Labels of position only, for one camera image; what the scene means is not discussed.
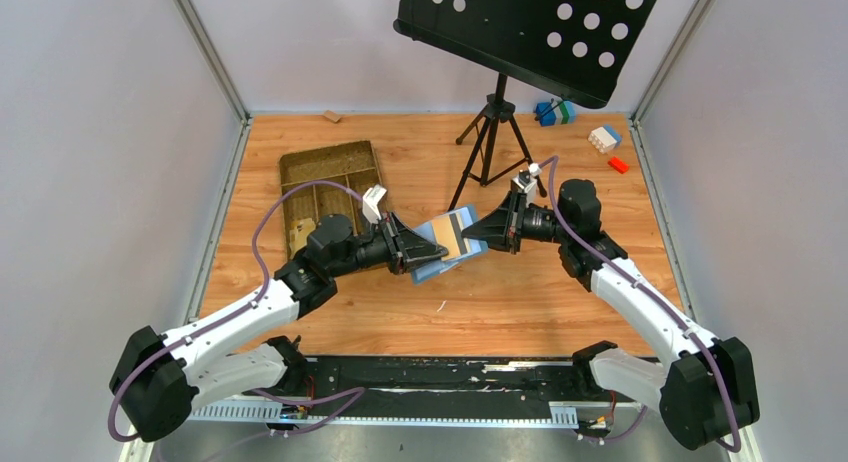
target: wooden surface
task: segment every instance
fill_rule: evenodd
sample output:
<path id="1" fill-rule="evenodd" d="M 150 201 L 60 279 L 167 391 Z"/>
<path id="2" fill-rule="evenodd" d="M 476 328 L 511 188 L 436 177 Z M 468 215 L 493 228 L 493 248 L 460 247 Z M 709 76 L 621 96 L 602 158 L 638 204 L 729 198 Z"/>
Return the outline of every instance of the wooden surface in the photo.
<path id="1" fill-rule="evenodd" d="M 388 197 L 401 220 L 415 227 L 444 213 L 473 146 L 454 142 L 473 115 L 359 115 L 333 124 L 320 115 L 257 117 L 227 213 L 203 316 L 244 296 L 262 281 L 250 251 L 251 235 L 280 196 L 277 161 L 287 152 L 368 139 L 377 152 Z M 537 161 L 558 154 L 557 187 L 568 178 L 595 182 L 604 229 L 642 273 L 679 305 L 639 163 L 621 115 L 580 115 L 572 125 L 539 127 L 529 115 L 518 123 Z M 612 125 L 624 136 L 612 155 L 628 163 L 621 175 L 587 141 Z M 515 137 L 501 125 L 492 173 L 520 158 Z M 480 162 L 476 164 L 479 173 Z M 547 172 L 544 174 L 547 186 Z M 509 179 L 482 188 L 468 181 L 460 205 L 483 216 L 504 198 Z M 271 218 L 260 238 L 272 273 L 283 262 L 282 222 Z M 635 355 L 650 347 L 612 308 L 571 279 L 553 244 L 526 241 L 521 253 L 489 251 L 446 274 L 414 286 L 408 275 L 386 270 L 337 280 L 339 293 L 295 324 L 265 334 L 303 336 L 305 354 L 568 355 L 603 339 Z"/>

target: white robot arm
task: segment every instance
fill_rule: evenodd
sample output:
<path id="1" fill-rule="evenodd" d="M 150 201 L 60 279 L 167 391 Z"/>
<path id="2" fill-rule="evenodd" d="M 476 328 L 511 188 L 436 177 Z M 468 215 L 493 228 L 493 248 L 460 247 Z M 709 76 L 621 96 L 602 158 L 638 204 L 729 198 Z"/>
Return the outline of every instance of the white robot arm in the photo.
<path id="1" fill-rule="evenodd" d="M 559 244 L 565 271 L 618 311 L 659 359 L 656 364 L 633 357 L 611 342 L 594 344 L 573 355 L 575 366 L 582 371 L 583 391 L 590 395 L 612 390 L 659 412 L 684 447 L 695 449 L 717 440 L 731 430 L 710 363 L 693 340 L 697 336 L 723 375 L 739 427 L 755 422 L 759 403 L 748 348 L 736 338 L 720 340 L 658 295 L 624 249 L 601 230 L 601 203 L 591 181 L 574 179 L 560 186 L 557 209 L 564 214 L 569 231 L 552 209 L 529 202 L 535 175 L 531 167 L 514 178 L 501 205 L 462 235 L 511 253 L 517 253 L 526 238 Z M 570 234 L 594 250 L 587 250 Z M 615 267 L 600 260 L 597 253 Z M 643 289 L 653 291 L 656 300 Z M 685 329 L 675 319 L 684 321 Z"/>
<path id="2" fill-rule="evenodd" d="M 306 360 L 297 341 L 277 337 L 250 352 L 227 354 L 323 305 L 337 292 L 335 277 L 381 263 L 402 274 L 447 255 L 446 248 L 407 228 L 394 213 L 378 219 L 372 199 L 383 193 L 366 197 L 365 215 L 372 224 L 365 234 L 354 235 L 343 215 L 322 217 L 306 247 L 274 273 L 264 293 L 257 289 L 161 334 L 148 326 L 130 337 L 109 385 L 113 394 L 127 385 L 120 405 L 142 440 L 161 439 L 210 402 L 255 388 L 299 384 Z M 176 347 L 150 363 L 153 354 L 175 341 Z"/>

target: music stand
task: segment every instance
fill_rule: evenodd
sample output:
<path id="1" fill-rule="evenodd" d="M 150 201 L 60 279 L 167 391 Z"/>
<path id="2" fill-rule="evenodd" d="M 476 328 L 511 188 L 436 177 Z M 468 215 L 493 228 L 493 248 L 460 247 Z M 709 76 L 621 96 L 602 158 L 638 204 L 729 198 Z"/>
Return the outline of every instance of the music stand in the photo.
<path id="1" fill-rule="evenodd" d="M 451 209 L 470 177 L 486 186 L 531 163 L 515 105 L 504 100 L 507 77 L 583 107 L 606 106 L 624 62 L 656 0 L 400 0 L 395 30 L 498 72 L 494 94 L 457 144 L 483 118 Z M 524 159 L 489 178 L 497 126 L 509 122 Z M 483 172 L 471 174 L 483 139 Z"/>

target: cable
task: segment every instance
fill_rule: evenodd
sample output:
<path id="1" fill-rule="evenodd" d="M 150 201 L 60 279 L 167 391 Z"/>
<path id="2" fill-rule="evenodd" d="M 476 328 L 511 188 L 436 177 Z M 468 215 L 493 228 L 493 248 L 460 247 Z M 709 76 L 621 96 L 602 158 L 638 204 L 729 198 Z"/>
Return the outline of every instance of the cable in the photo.
<path id="1" fill-rule="evenodd" d="M 338 394 L 333 394 L 333 395 L 330 395 L 328 397 L 322 397 L 320 399 L 315 399 L 315 400 L 288 400 L 288 399 L 284 399 L 282 397 L 277 397 L 275 395 L 271 395 L 271 394 L 269 394 L 268 392 L 265 392 L 262 389 L 254 389 L 253 393 L 255 393 L 257 395 L 261 395 L 262 397 L 265 397 L 266 399 L 271 399 L 274 402 L 279 402 L 283 405 L 305 405 L 305 406 L 309 406 L 309 407 L 324 404 L 324 403 L 327 403 L 327 402 L 332 402 L 334 400 L 341 399 L 342 397 L 346 397 L 348 395 L 353 395 L 353 397 L 351 397 L 350 400 L 348 400 L 347 402 L 342 404 L 341 407 L 339 407 L 338 409 L 333 411 L 333 413 L 331 413 L 327 417 L 324 417 L 323 419 L 321 419 L 319 422 L 316 422 L 316 423 L 314 423 L 310 426 L 304 427 L 302 429 L 300 427 L 298 427 L 296 430 L 282 430 L 282 431 L 281 430 L 270 430 L 270 431 L 269 430 L 263 430 L 262 432 L 257 432 L 255 434 L 248 435 L 247 437 L 234 442 L 229 447 L 221 449 L 220 451 L 218 451 L 218 452 L 210 455 L 209 457 L 203 459 L 201 462 L 212 462 L 214 460 L 220 459 L 224 455 L 232 452 L 233 449 L 235 449 L 236 447 L 240 447 L 240 446 L 242 446 L 242 445 L 244 445 L 248 442 L 252 442 L 256 439 L 261 439 L 262 437 L 274 437 L 275 435 L 277 435 L 280 432 L 282 432 L 283 438 L 288 438 L 290 435 L 303 435 L 303 434 L 308 434 L 309 432 L 314 432 L 314 431 L 320 429 L 321 427 L 329 424 L 333 420 L 335 420 L 336 417 L 338 417 L 342 412 L 347 410 L 347 408 L 350 407 L 351 405 L 353 405 L 354 402 L 359 400 L 359 398 L 362 397 L 362 395 L 365 393 L 365 387 L 355 387 L 353 389 L 348 389 L 348 390 L 345 390 L 343 392 L 339 392 Z M 161 446 L 162 446 L 162 444 L 156 444 L 156 446 L 154 447 L 154 452 L 156 453 L 156 460 L 158 462 L 167 462 L 165 460 L 165 458 L 162 457 Z"/>
<path id="2" fill-rule="evenodd" d="M 253 300 L 251 300 L 251 302 L 259 302 L 260 300 L 262 300 L 262 297 L 265 296 L 265 292 L 268 291 L 268 285 L 271 283 L 271 274 L 268 272 L 268 266 L 265 264 L 265 261 L 259 254 L 259 234 L 262 232 L 262 229 L 265 228 L 265 224 L 268 223 L 268 220 L 271 218 L 271 215 L 277 210 L 278 207 L 280 207 L 280 205 L 282 205 L 283 202 L 286 201 L 286 199 L 291 197 L 294 193 L 303 190 L 307 187 L 312 187 L 314 185 L 329 185 L 331 187 L 336 187 L 347 192 L 351 197 L 355 198 L 359 202 L 362 202 L 362 196 L 357 194 L 354 190 L 349 189 L 348 187 L 345 187 L 342 184 L 330 182 L 328 180 L 313 180 L 311 182 L 300 184 L 297 187 L 283 194 L 282 197 L 280 197 L 279 199 L 277 199 L 277 201 L 274 202 L 274 205 L 272 205 L 271 208 L 268 209 L 268 212 L 265 213 L 265 216 L 262 217 L 262 220 L 256 227 L 256 231 L 253 233 L 253 238 L 251 239 L 251 249 L 253 250 L 253 257 L 256 258 L 256 262 L 259 263 L 259 268 L 262 269 L 262 288 L 259 289 L 259 293 L 256 295 L 256 297 L 253 298 Z M 115 426 L 115 418 L 118 414 L 118 407 L 121 404 L 121 400 L 127 393 L 127 389 L 130 387 L 130 385 L 132 385 L 133 382 L 135 382 L 135 380 L 138 378 L 139 375 L 141 375 L 142 372 L 147 370 L 147 368 L 153 365 L 153 363 L 156 362 L 160 357 L 164 356 L 165 354 L 171 352 L 174 349 L 185 345 L 189 338 L 196 339 L 211 330 L 215 330 L 250 309 L 251 305 L 250 303 L 247 303 L 234 310 L 233 312 L 229 313 L 228 315 L 220 318 L 219 320 L 212 322 L 211 324 L 205 327 L 197 329 L 196 331 L 189 334 L 187 337 L 183 337 L 173 342 L 172 344 L 167 345 L 162 349 L 159 349 L 159 351 L 151 355 L 144 362 L 139 364 L 139 366 L 136 367 L 132 372 L 130 372 L 130 375 L 127 377 L 127 379 L 124 380 L 118 387 L 118 390 L 115 392 L 115 398 L 112 399 L 112 405 L 109 407 L 109 417 L 107 420 L 107 429 L 109 430 L 109 435 L 112 436 L 112 438 L 117 440 L 118 442 L 131 442 L 139 437 L 138 433 L 132 435 L 124 435 L 118 432 L 118 428 Z"/>
<path id="3" fill-rule="evenodd" d="M 616 400 L 615 391 L 610 390 L 609 392 L 612 397 L 612 403 L 610 404 L 610 411 L 604 416 L 604 419 L 609 419 L 610 427 L 612 427 L 615 424 L 615 406 L 618 404 L 618 400 Z"/>
<path id="4" fill-rule="evenodd" d="M 551 158 L 545 160 L 539 167 L 545 167 L 548 164 L 551 164 L 551 170 L 548 173 L 548 184 L 551 187 L 550 191 L 550 199 L 551 205 L 553 207 L 554 215 L 556 215 L 557 220 L 563 229 L 565 229 L 566 233 L 568 233 L 569 237 L 577 241 L 584 249 L 586 249 L 590 254 L 595 256 L 601 262 L 610 266 L 613 270 L 618 272 L 624 280 L 628 281 L 631 284 L 634 284 L 635 287 L 638 287 L 645 295 L 647 295 L 651 300 L 653 300 L 670 318 L 674 321 L 675 324 L 683 330 L 684 332 L 689 330 L 689 326 L 686 325 L 686 322 L 681 318 L 676 311 L 674 311 L 665 301 L 662 300 L 660 295 L 655 293 L 653 290 L 649 289 L 643 284 L 636 284 L 636 279 L 630 275 L 626 270 L 622 269 L 618 265 L 616 265 L 613 261 L 609 259 L 609 257 L 604 254 L 598 252 L 594 247 L 592 247 L 588 242 L 583 240 L 579 235 L 577 235 L 574 230 L 569 227 L 568 223 L 565 221 L 565 218 L 562 216 L 562 213 L 559 211 L 559 207 L 557 207 L 556 203 L 556 195 L 553 190 L 554 184 L 554 174 L 556 173 L 557 162 L 559 162 L 559 156 L 554 155 Z M 736 416 L 733 413 L 733 404 L 730 402 L 730 395 L 727 392 L 727 384 L 724 382 L 724 377 L 721 375 L 721 371 L 718 368 L 718 364 L 716 364 L 713 355 L 710 353 L 707 346 L 701 341 L 697 334 L 690 333 L 689 339 L 692 340 L 698 350 L 704 355 L 704 359 L 706 359 L 707 364 L 710 366 L 710 371 L 712 371 L 713 376 L 716 379 L 716 385 L 718 386 L 719 395 L 721 395 L 721 401 L 724 405 L 724 412 L 727 415 L 728 422 L 730 423 L 730 433 L 733 436 L 733 444 L 727 444 L 722 439 L 718 439 L 716 443 L 725 449 L 731 452 L 739 452 L 742 450 L 742 439 L 739 436 L 739 424 L 736 422 Z"/>
<path id="5" fill-rule="evenodd" d="M 281 398 L 281 397 L 277 397 L 277 396 L 275 396 L 275 395 L 271 395 L 271 394 L 269 394 L 268 392 L 265 392 L 264 390 L 260 390 L 260 389 L 254 389 L 253 393 L 255 393 L 255 394 L 259 394 L 259 395 L 261 395 L 262 397 L 265 397 L 265 398 L 267 398 L 267 399 L 271 399 L 271 400 L 273 400 L 274 402 L 279 402 L 279 403 L 281 403 L 281 404 L 285 404 L 285 405 L 305 405 L 305 406 L 307 406 L 307 407 L 312 407 L 312 406 L 314 406 L 314 405 L 319 405 L 319 404 L 324 404 L 324 403 L 327 403 L 327 402 L 332 402 L 332 401 L 334 401 L 334 400 L 336 400 L 336 399 L 341 399 L 342 397 L 346 397 L 346 396 L 348 396 L 348 395 L 353 395 L 353 397 L 351 397 L 351 398 L 350 398 L 350 400 L 348 400 L 347 402 L 345 402 L 344 404 L 342 404 L 342 406 L 341 406 L 341 407 L 339 407 L 338 409 L 336 409 L 333 413 L 331 413 L 331 414 L 330 414 L 330 415 L 328 415 L 327 417 L 324 417 L 323 419 L 321 419 L 321 421 L 320 421 L 320 422 L 316 422 L 316 423 L 314 423 L 314 424 L 312 424 L 312 425 L 310 425 L 310 426 L 308 426 L 308 427 L 304 427 L 304 428 L 302 428 L 302 429 L 297 429 L 297 430 L 287 430 L 287 431 L 285 431 L 285 432 L 283 433 L 283 436 L 284 436 L 284 437 L 288 437 L 289 435 L 302 435 L 302 434 L 308 434 L 308 433 L 310 433 L 310 432 L 314 432 L 314 431 L 316 431 L 316 430 L 320 429 L 321 427 L 323 427 L 323 426 L 325 426 L 325 425 L 329 424 L 330 422 L 332 422 L 332 421 L 333 421 L 333 419 L 335 419 L 336 417 L 338 417 L 339 415 L 341 415 L 341 413 L 342 413 L 342 412 L 344 412 L 345 410 L 347 410 L 347 408 L 348 408 L 348 407 L 350 407 L 351 405 L 353 405 L 353 403 L 354 403 L 354 402 L 356 402 L 357 400 L 359 400 L 359 398 L 360 398 L 360 397 L 362 397 L 362 394 L 364 394 L 364 393 L 365 393 L 365 387 L 354 387 L 353 389 L 348 389 L 348 390 L 345 390 L 345 391 L 343 391 L 343 392 L 339 392 L 338 394 L 333 394 L 333 395 L 330 395 L 330 396 L 328 396 L 328 397 L 323 397 L 323 398 L 321 398 L 321 399 L 308 400 L 308 401 L 303 401 L 303 400 L 286 400 L 286 399 L 283 399 L 283 398 Z"/>
<path id="6" fill-rule="evenodd" d="M 618 435 L 614 435 L 612 437 L 591 437 L 588 435 L 578 434 L 576 431 L 573 430 L 571 432 L 577 436 L 577 440 L 586 439 L 589 442 L 594 442 L 599 445 L 614 444 L 616 442 L 621 442 L 622 440 L 629 437 L 630 434 L 632 434 L 639 427 L 639 425 L 642 424 L 642 421 L 645 419 L 645 416 L 647 414 L 648 406 L 643 405 L 642 410 L 639 411 L 639 415 L 636 416 L 636 420 L 634 420 L 633 423 L 630 424 L 630 427 L 628 427 L 627 430 L 625 430 L 624 432 Z"/>

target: floor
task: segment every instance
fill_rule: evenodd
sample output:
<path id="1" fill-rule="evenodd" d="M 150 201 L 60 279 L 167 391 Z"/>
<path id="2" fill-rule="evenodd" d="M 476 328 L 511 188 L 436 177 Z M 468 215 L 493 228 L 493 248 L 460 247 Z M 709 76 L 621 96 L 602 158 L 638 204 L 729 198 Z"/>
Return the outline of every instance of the floor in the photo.
<path id="1" fill-rule="evenodd" d="M 636 410 L 616 411 L 616 432 L 629 427 Z M 262 424 L 195 422 L 183 424 L 157 445 L 168 461 L 207 460 L 252 435 L 267 433 Z M 292 437 L 260 436 L 224 452 L 226 461 L 430 462 L 433 460 L 526 460 L 560 462 L 726 462 L 727 451 L 710 444 L 694 452 L 681 447 L 662 419 L 649 413 L 629 438 L 597 447 L 578 442 L 565 430 L 518 428 L 387 427 L 330 425 Z"/>
<path id="2" fill-rule="evenodd" d="M 472 118 L 471 114 L 357 115 L 333 124 L 318 115 L 257 117 L 201 316 L 244 296 L 262 281 L 250 239 L 264 212 L 280 196 L 281 155 L 371 140 L 393 209 L 415 227 L 446 210 L 473 146 L 473 137 L 462 146 L 454 140 Z M 544 128 L 530 115 L 516 118 L 534 159 L 560 156 L 557 187 L 568 178 L 595 182 L 604 229 L 629 252 L 647 279 L 679 306 L 625 117 L 581 115 L 574 124 Z M 603 124 L 624 136 L 613 154 L 630 165 L 624 175 L 612 170 L 609 156 L 599 154 L 586 140 Z M 502 125 L 498 135 L 492 173 L 520 158 L 515 137 L 505 128 Z M 508 188 L 506 177 L 486 188 L 469 180 L 460 205 L 473 203 L 483 216 L 503 200 Z M 283 263 L 281 217 L 271 219 L 260 248 L 272 271 Z M 604 339 L 635 355 L 652 353 L 612 308 L 568 277 L 553 244 L 525 242 L 518 255 L 490 251 L 420 286 L 414 286 L 409 276 L 384 270 L 348 275 L 337 282 L 339 293 L 321 309 L 269 332 L 250 347 L 271 336 L 300 334 L 306 354 L 568 355 Z"/>

